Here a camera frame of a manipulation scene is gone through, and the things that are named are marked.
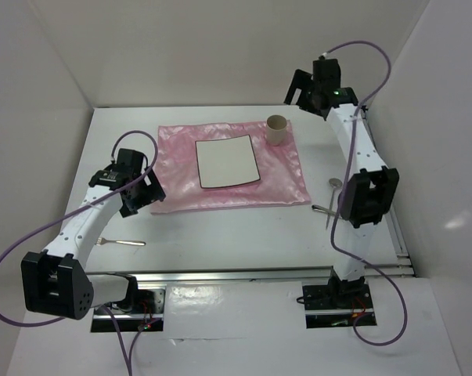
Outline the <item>beige cup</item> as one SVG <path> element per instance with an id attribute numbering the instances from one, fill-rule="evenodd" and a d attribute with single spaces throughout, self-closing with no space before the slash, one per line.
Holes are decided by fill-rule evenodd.
<path id="1" fill-rule="evenodd" d="M 280 145 L 287 134 L 287 120 L 281 115 L 271 115 L 266 120 L 265 136 L 268 144 L 272 146 Z"/>

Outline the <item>square white plate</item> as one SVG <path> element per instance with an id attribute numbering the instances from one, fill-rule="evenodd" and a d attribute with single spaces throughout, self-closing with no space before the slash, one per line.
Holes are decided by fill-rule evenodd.
<path id="1" fill-rule="evenodd" d="M 249 135 L 198 140 L 196 161 L 202 189 L 242 186 L 261 179 Z"/>

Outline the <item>pink satin cloth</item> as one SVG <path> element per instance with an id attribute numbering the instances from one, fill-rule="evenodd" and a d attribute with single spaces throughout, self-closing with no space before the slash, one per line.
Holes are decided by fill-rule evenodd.
<path id="1" fill-rule="evenodd" d="M 278 146 L 268 144 L 266 123 L 214 123 L 160 126 L 159 157 L 154 171 L 166 198 L 151 206 L 153 214 L 258 208 L 308 204 L 304 174 L 291 123 Z M 238 186 L 203 188 L 196 158 L 196 142 L 249 136 L 260 179 Z"/>

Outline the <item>silver spoon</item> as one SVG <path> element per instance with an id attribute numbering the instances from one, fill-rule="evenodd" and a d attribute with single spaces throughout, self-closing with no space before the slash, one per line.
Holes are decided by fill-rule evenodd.
<path id="1" fill-rule="evenodd" d="M 334 204 L 334 200 L 335 200 L 335 197 L 336 197 L 336 193 L 337 193 L 338 190 L 340 190 L 342 188 L 343 183 L 338 178 L 331 178 L 331 179 L 329 179 L 329 185 L 332 188 L 332 193 L 331 193 L 330 203 L 329 203 L 329 213 L 327 214 L 327 220 L 326 220 L 326 229 L 328 229 L 329 225 L 330 225 L 330 220 L 331 220 L 331 216 L 332 216 L 333 204 Z"/>

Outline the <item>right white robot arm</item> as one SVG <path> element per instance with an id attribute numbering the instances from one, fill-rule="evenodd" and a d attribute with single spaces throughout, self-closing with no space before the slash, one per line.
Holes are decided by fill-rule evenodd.
<path id="1" fill-rule="evenodd" d="M 343 307 L 364 284 L 369 246 L 377 225 L 391 207 L 399 174 L 377 153 L 362 121 L 361 104 L 353 89 L 340 83 L 338 61 L 321 56 L 312 67 L 310 73 L 294 72 L 284 102 L 322 117 L 332 128 L 348 162 L 337 206 L 348 230 L 336 242 L 340 258 L 326 289 L 330 304 Z"/>

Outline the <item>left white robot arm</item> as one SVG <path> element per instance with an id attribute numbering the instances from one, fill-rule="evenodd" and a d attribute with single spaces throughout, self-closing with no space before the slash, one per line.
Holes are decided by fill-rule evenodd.
<path id="1" fill-rule="evenodd" d="M 135 215 L 166 197 L 154 171 L 143 179 L 141 152 L 121 149 L 117 160 L 90 179 L 81 212 L 43 251 L 27 253 L 20 264 L 27 310 L 73 320 L 113 303 L 123 313 L 139 305 L 138 282 L 123 273 L 89 276 L 85 267 L 108 222 Z"/>

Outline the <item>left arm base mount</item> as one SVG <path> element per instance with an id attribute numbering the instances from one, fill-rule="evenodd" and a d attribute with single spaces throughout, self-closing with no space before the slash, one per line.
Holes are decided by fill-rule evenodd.
<path id="1" fill-rule="evenodd" d="M 140 288 L 132 305 L 107 303 L 121 332 L 136 333 L 162 332 L 164 329 L 164 308 L 166 301 L 165 287 Z M 110 314 L 104 308 L 94 309 L 92 315 L 92 333 L 115 333 Z"/>

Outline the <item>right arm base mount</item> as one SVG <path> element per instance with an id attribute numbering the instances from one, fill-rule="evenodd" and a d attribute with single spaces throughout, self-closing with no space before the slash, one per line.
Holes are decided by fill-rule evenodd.
<path id="1" fill-rule="evenodd" d="M 340 298 L 334 298 L 326 285 L 304 285 L 296 302 L 304 307 L 307 329 L 352 327 L 355 320 L 360 327 L 377 325 L 368 284 Z"/>

